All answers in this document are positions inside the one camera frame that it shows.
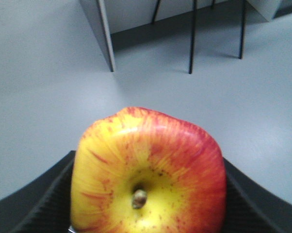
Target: chair leg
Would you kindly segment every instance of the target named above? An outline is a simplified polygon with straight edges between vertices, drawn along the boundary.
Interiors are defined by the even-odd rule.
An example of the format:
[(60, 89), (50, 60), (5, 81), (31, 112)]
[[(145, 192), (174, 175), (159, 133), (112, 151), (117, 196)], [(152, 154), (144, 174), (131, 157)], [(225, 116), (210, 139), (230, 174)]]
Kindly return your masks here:
[(160, 2), (161, 2), (161, 0), (157, 0), (155, 12), (154, 12), (154, 14), (152, 16), (151, 24), (154, 24), (155, 21), (156, 21), (156, 16), (157, 16), (157, 13), (158, 13), (158, 9), (159, 9), (159, 6), (160, 6)]
[(212, 0), (211, 9), (214, 9), (214, 6), (215, 6), (215, 1), (216, 1), (216, 0)]
[(197, 5), (197, 0), (193, 0), (193, 17), (192, 17), (192, 24), (191, 24), (191, 44), (190, 44), (189, 74), (193, 73), (193, 66), (194, 66), (196, 5)]
[(243, 58), (244, 38), (245, 38), (245, 21), (246, 21), (246, 0), (242, 0), (242, 20), (241, 20), (239, 59)]

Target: apple skin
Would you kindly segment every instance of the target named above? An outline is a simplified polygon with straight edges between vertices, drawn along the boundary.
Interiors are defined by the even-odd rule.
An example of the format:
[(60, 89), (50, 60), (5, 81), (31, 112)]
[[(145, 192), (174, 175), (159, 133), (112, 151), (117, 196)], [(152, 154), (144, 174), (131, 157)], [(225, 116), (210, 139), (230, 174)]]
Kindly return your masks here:
[[(133, 209), (138, 188), (147, 201)], [(225, 211), (223, 157), (204, 129), (127, 107), (83, 134), (71, 186), (76, 232), (218, 233)]]

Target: apple stem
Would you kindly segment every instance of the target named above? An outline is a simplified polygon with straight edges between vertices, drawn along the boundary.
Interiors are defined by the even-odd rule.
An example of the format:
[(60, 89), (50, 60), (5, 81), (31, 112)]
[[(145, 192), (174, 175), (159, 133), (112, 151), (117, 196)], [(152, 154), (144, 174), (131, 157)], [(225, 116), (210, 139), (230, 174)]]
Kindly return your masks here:
[(133, 209), (141, 209), (147, 201), (147, 193), (142, 189), (137, 189), (132, 197)]

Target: black plastic holder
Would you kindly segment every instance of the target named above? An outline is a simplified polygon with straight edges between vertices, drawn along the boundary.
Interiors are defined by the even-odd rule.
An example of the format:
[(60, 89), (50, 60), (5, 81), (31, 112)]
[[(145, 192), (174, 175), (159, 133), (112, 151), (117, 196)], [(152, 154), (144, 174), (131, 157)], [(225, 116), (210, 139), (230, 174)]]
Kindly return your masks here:
[[(0, 201), (0, 233), (67, 233), (75, 151)], [(225, 159), (227, 210), (221, 233), (292, 233), (292, 205)]]

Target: grey floor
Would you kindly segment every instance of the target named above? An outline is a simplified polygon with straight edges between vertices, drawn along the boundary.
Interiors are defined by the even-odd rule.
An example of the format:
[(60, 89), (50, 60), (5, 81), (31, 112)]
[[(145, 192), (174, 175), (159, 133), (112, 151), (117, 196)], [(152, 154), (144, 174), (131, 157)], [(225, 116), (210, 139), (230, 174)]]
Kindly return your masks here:
[(0, 2), (0, 199), (75, 150), (95, 120), (143, 106), (191, 121), (223, 156), (292, 203), (292, 13), (249, 8), (243, 60), (239, 2), (113, 35), (110, 73), (78, 1)]

